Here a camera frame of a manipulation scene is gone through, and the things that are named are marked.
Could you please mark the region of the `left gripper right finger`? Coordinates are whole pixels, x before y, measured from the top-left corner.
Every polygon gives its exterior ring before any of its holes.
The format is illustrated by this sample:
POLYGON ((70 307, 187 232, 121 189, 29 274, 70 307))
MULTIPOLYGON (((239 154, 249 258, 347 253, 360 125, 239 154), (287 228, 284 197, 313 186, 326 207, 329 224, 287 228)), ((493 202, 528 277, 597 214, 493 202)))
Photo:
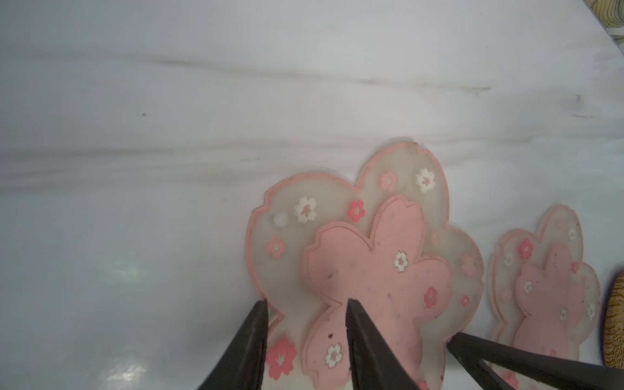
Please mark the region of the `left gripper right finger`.
POLYGON ((348 300, 345 325, 354 389, 419 389, 358 300, 348 300))

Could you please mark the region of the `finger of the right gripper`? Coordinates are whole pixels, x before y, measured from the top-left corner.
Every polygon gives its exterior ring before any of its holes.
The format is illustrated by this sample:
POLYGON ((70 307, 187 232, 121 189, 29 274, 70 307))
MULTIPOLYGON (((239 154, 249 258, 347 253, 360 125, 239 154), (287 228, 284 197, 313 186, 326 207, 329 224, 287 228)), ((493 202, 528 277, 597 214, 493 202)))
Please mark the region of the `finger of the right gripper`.
POLYGON ((623 388, 620 369, 533 354, 463 332, 448 342, 447 349, 482 389, 512 388, 489 362, 557 389, 623 388))

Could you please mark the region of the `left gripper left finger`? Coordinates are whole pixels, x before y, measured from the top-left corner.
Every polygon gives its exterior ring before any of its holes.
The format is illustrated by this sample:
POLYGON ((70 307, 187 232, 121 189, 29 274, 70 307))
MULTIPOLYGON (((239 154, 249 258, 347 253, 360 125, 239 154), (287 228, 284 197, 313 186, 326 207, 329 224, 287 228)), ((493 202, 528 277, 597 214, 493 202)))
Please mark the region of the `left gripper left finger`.
POLYGON ((258 301, 198 390, 257 390, 263 385, 267 355, 268 305, 258 301))

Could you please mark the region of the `pink flower coaster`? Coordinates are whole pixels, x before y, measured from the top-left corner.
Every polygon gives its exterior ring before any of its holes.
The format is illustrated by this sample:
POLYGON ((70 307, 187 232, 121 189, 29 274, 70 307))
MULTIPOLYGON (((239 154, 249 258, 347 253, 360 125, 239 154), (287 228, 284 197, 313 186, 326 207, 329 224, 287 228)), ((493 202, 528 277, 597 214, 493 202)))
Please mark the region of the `pink flower coaster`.
POLYGON ((579 218, 549 208, 535 232, 514 229, 496 243, 487 290, 497 317, 492 341, 533 354, 579 360, 596 326, 600 282, 583 260, 579 218))
POLYGON ((351 388, 352 299, 420 388, 442 388, 446 343, 484 291, 482 256, 450 224, 448 189, 432 152, 404 141, 379 150, 355 182, 312 172, 266 191, 245 239, 270 312, 263 388, 351 388))

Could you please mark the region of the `woven rattan coaster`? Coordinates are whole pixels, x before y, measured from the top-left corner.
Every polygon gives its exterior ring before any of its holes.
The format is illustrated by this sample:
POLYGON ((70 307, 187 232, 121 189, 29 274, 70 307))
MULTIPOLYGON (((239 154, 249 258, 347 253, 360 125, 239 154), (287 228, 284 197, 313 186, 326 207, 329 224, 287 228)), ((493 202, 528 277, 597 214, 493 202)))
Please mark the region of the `woven rattan coaster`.
POLYGON ((623 271, 611 283, 604 307, 602 356, 607 367, 623 369, 623 271))

